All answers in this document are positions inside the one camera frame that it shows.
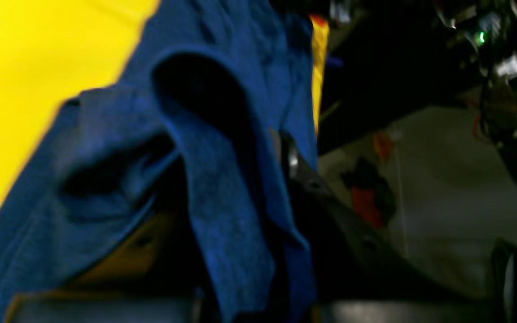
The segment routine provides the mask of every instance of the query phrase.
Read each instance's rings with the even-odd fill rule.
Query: wire
[[[490,141],[490,139],[488,139],[488,137],[486,137],[486,135],[480,135],[480,133],[478,132],[478,126],[482,126],[482,128],[484,129],[484,125],[482,125],[482,122],[483,122],[482,121],[482,112],[480,112],[476,116],[476,119],[474,121],[474,127],[472,129],[472,132],[474,134],[474,138],[477,141],[480,141],[481,143],[485,143],[487,145],[491,145],[492,141]]]
[[[398,132],[396,129],[396,122],[392,123],[392,130]],[[404,257],[409,258],[410,252],[408,251],[408,228],[406,224],[406,212],[404,210],[404,193],[402,185],[402,168],[400,167],[400,150],[398,145],[394,145],[394,157],[396,160],[396,172],[398,173],[398,200],[400,201],[400,220],[402,221],[402,242],[404,247]]]

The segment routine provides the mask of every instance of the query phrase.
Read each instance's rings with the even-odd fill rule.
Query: yellow fabric
[[[324,81],[324,66],[326,65],[326,48],[328,46],[329,26],[312,20],[314,34],[312,35],[312,54],[314,69],[312,71],[312,115],[314,127],[318,135],[318,118],[320,117],[320,98],[322,97],[322,82]]]
[[[118,77],[158,0],[0,0],[0,205],[62,100]]]

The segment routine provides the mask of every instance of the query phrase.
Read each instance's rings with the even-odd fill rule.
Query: blue towel
[[[297,321],[316,285],[268,129],[316,168],[311,34],[267,0],[164,0],[119,81],[66,101],[1,207],[0,322],[14,294],[61,286],[148,219],[178,159],[223,321],[267,306],[281,264],[265,219]]]

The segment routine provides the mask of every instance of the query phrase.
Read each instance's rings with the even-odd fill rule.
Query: white floor
[[[397,121],[388,130],[401,139],[380,168],[398,201],[393,246],[434,279],[482,297],[494,241],[517,244],[517,186],[494,147],[474,138],[476,114],[428,108]],[[347,205],[339,173],[361,155],[376,160],[370,136],[320,158],[320,173]]]

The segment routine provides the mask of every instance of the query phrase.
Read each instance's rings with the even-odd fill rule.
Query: red object
[[[326,22],[326,20],[324,20],[324,18],[322,18],[321,16],[318,16],[318,14],[310,15],[310,19],[312,19],[312,21],[316,22],[317,25],[322,26],[322,27],[324,27],[328,24]]]
[[[352,188],[351,193],[355,213],[360,215],[373,228],[382,229],[384,221],[374,203],[376,193],[373,190],[365,190],[363,188]]]

